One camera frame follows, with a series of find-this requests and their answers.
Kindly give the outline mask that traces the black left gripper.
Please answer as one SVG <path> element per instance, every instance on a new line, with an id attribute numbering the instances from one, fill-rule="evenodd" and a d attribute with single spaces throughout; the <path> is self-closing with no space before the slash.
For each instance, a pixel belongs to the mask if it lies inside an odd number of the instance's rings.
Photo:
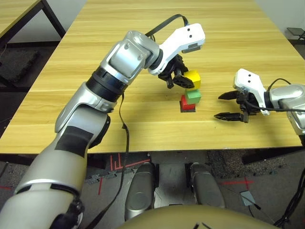
<path id="1" fill-rule="evenodd" d="M 164 71 L 158 75 L 158 78 L 166 82 L 168 89 L 173 88 L 174 84 L 185 89 L 191 89 L 194 88 L 193 81 L 184 77 L 184 73 L 188 71 L 188 68 L 183 63 L 182 56 L 177 54 L 168 62 Z"/>

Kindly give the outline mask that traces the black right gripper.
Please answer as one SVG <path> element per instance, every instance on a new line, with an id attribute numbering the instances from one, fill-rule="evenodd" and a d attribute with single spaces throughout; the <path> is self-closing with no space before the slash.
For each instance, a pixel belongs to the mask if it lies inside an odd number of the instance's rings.
<path id="1" fill-rule="evenodd" d="M 249 116 L 256 115 L 259 112 L 259 109 L 255 108 L 258 106 L 257 99 L 255 98 L 253 93 L 242 91 L 239 92 L 237 90 L 230 91 L 221 94 L 218 99 L 221 100 L 233 100 L 236 99 L 236 102 L 239 104 L 241 113 L 218 113 L 215 114 L 214 117 L 223 120 L 223 121 L 240 121 L 244 123 L 248 123 Z"/>

